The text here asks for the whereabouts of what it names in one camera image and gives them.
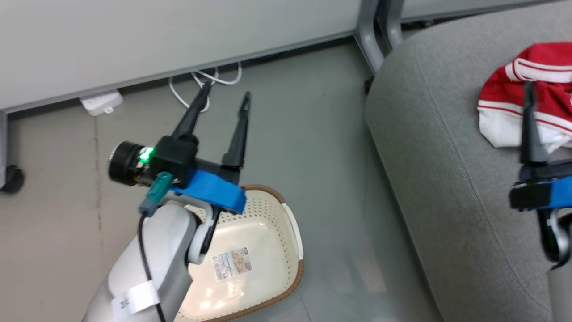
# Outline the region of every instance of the white tag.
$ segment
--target white tag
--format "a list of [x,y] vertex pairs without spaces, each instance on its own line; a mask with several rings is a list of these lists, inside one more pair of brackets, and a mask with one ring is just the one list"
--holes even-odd
[[115,321],[123,321],[129,316],[159,303],[159,294],[153,281],[147,281],[130,288],[125,294],[111,301]]
[[252,270],[250,254],[246,247],[213,256],[211,259],[217,282]]

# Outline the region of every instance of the sofa seam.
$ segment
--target sofa seam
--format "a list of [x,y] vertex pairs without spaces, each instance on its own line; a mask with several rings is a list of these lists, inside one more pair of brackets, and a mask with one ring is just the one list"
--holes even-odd
[[[428,82],[426,80],[425,74],[423,73],[423,69],[421,68],[421,66],[419,65],[419,59],[418,59],[418,46],[414,47],[414,54],[415,54],[415,67],[416,69],[419,71],[419,74],[421,75],[422,78],[422,82],[427,85]],[[440,122],[440,126],[443,130],[443,132],[445,133],[445,136],[447,138],[447,143],[451,149],[451,151],[453,152],[454,156],[455,156],[455,161],[457,163],[457,167],[458,169],[461,171],[461,174],[463,176],[463,179],[465,181],[465,183],[467,184],[467,187],[469,188],[470,192],[471,192],[471,197],[473,199],[473,201],[475,202],[475,204],[477,205],[478,209],[479,209],[479,215],[484,219],[486,225],[488,226],[489,230],[488,233],[489,235],[491,235],[491,237],[493,237],[495,243],[496,243],[496,248],[497,251],[500,252],[501,254],[501,259],[503,262],[503,266],[505,267],[506,270],[508,270],[509,272],[509,276],[511,277],[513,283],[516,285],[516,287],[518,288],[518,290],[520,291],[521,294],[523,294],[525,296],[525,298],[527,299],[527,301],[534,303],[535,305],[539,306],[541,309],[543,309],[546,313],[550,313],[550,310],[548,308],[546,308],[542,303],[540,303],[538,301],[538,299],[533,296],[532,294],[530,294],[530,291],[527,289],[526,285],[524,284],[524,282],[522,281],[522,279],[520,278],[519,274],[515,271],[514,269],[514,264],[510,261],[510,259],[508,258],[506,252],[504,251],[503,247],[502,247],[502,243],[499,240],[499,237],[497,235],[496,230],[493,228],[488,216],[487,216],[487,211],[485,210],[482,201],[481,201],[481,197],[480,194],[478,193],[472,176],[469,172],[469,170],[467,169],[464,160],[463,160],[463,156],[461,155],[459,148],[454,140],[454,138],[452,137],[451,133],[450,133],[450,129],[448,128],[446,122],[443,119],[443,116],[440,114],[440,112],[438,111],[438,109],[436,108],[436,104],[435,104],[435,100],[433,98],[433,94],[431,92],[431,88],[429,86],[426,86],[427,88],[427,92],[429,94],[429,99],[430,99],[430,106],[431,109],[433,111],[433,113],[435,114],[435,116],[439,119]]]

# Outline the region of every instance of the white plastic basket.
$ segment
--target white plastic basket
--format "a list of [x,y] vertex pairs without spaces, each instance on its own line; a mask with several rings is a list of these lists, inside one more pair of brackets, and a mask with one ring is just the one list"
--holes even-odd
[[[189,265],[193,284],[176,322],[223,322],[268,307],[300,284],[304,250],[284,198],[259,185],[244,186],[242,215],[221,213],[201,265]],[[190,208],[204,220],[204,213]]]

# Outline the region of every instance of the white power strip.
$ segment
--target white power strip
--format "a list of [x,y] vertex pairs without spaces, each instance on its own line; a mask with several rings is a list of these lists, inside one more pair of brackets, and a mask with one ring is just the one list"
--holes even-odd
[[81,104],[91,116],[113,113],[114,108],[123,103],[123,96],[118,90],[80,97]]

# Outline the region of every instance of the gray fabric upholstery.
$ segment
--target gray fabric upholstery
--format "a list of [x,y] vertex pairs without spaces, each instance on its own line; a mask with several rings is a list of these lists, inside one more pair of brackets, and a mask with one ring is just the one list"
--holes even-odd
[[518,151],[481,136],[476,103],[524,48],[572,41],[570,13],[558,2],[429,28],[374,81],[367,121],[445,322],[551,320],[535,214],[509,209]]

